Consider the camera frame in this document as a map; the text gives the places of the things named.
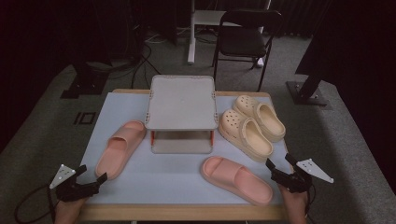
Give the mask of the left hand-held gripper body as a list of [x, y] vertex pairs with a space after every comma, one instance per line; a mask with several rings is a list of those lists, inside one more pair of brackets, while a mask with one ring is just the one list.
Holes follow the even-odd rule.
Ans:
[[57, 173], [49, 183], [49, 189], [54, 189], [58, 200], [63, 202], [73, 202], [93, 196], [99, 192], [100, 186], [95, 182], [79, 184], [75, 177], [76, 169], [72, 169], [64, 164], [60, 165]]

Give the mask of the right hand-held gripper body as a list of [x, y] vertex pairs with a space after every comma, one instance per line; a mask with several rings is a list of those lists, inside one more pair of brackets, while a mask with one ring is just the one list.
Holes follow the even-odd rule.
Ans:
[[277, 168], [271, 172], [271, 179], [291, 193], [309, 191], [312, 186], [313, 176], [329, 183], [334, 182], [334, 179], [325, 173], [312, 159], [297, 161], [296, 166], [292, 168], [294, 170], [292, 174], [286, 174]]

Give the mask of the pink slide sandal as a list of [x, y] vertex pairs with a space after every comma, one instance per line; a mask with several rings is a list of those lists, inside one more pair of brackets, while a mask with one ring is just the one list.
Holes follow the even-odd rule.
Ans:
[[142, 143], [146, 127], [140, 120], [129, 120], [120, 126], [107, 140], [95, 167], [95, 174], [106, 174], [108, 179], [115, 179], [123, 171], [128, 160]]
[[235, 161], [220, 156], [209, 157], [201, 165], [201, 175], [212, 185], [254, 205], [265, 206], [273, 199], [270, 185]]

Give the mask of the cream clog shoe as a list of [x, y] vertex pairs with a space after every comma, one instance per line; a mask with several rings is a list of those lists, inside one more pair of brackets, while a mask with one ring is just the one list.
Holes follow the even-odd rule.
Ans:
[[233, 110], [246, 118], [255, 119], [262, 134], [270, 142], [278, 142], [284, 138], [286, 128], [271, 105], [248, 95], [240, 95], [233, 102]]
[[233, 109], [219, 119], [219, 133], [256, 162], [265, 162], [273, 153], [272, 143], [262, 134], [253, 118], [245, 118]]

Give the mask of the grey two-tier shoe rack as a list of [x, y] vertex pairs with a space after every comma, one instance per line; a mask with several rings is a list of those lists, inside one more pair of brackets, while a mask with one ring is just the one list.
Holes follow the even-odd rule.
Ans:
[[157, 75], [152, 78], [145, 125], [157, 154], [208, 154], [219, 119], [214, 79]]

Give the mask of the person's left hand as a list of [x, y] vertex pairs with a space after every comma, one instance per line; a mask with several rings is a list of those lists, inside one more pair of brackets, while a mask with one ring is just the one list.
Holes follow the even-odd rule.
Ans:
[[59, 201], [55, 209], [54, 224], [76, 224], [80, 210], [87, 201], [87, 198], [73, 202]]

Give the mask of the person's right hand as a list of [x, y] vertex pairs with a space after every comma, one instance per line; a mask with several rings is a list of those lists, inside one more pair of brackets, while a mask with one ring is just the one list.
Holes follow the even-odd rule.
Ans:
[[305, 208], [308, 205], [307, 193], [291, 193], [281, 185], [278, 188], [283, 197], [290, 224], [306, 224]]

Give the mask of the black stand with bolted base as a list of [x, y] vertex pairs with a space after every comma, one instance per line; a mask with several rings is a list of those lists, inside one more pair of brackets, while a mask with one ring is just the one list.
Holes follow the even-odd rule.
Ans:
[[296, 105], [318, 105], [327, 106], [326, 100], [318, 89], [320, 81], [325, 76], [327, 66], [323, 64], [299, 65], [296, 73], [307, 75], [305, 82], [287, 81], [293, 102]]

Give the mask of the light blue table mat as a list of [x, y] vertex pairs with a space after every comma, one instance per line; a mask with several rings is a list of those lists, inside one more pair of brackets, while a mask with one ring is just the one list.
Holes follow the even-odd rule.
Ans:
[[[125, 122], [146, 116], [149, 97], [139, 93], [109, 93], [96, 121], [81, 163], [88, 171], [79, 181], [93, 181], [95, 166], [108, 138]], [[121, 174], [107, 180], [91, 203], [131, 204], [237, 204], [240, 197], [220, 189], [200, 174], [206, 154], [154, 154], [146, 137]]]

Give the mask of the black stand base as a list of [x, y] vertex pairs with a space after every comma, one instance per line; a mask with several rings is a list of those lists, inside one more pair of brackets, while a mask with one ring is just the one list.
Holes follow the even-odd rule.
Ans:
[[92, 68], [87, 63], [73, 63], [76, 76], [68, 90], [64, 90], [62, 99], [77, 99], [80, 95], [100, 95], [109, 77], [107, 71]]

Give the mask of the wooden table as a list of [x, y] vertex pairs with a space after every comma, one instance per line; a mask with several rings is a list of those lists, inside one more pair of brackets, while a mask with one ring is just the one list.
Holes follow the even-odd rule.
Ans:
[[[139, 93], [148, 90], [115, 90], [112, 93]], [[131, 204], [88, 203], [81, 211], [84, 221], [197, 221], [197, 220], [285, 220], [283, 200], [278, 189], [266, 206], [237, 204]]]

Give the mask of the black folding chair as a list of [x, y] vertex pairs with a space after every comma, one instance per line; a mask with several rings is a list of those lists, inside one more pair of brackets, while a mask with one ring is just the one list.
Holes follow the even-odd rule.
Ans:
[[220, 54], [239, 57], [239, 62], [253, 62], [264, 59], [258, 91], [262, 82], [272, 48], [273, 38], [282, 27], [283, 16], [277, 10], [257, 8], [236, 8], [226, 11], [220, 18], [217, 43], [212, 61], [213, 78], [216, 78]]

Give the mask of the white desk frame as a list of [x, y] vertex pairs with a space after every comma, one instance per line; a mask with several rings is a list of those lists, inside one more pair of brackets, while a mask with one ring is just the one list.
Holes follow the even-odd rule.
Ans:
[[191, 0], [191, 19], [190, 19], [190, 44], [187, 57], [188, 64], [194, 64], [195, 62], [195, 26], [196, 25], [213, 25], [218, 26], [221, 16], [224, 11], [209, 10], [209, 9], [196, 9], [195, 0]]

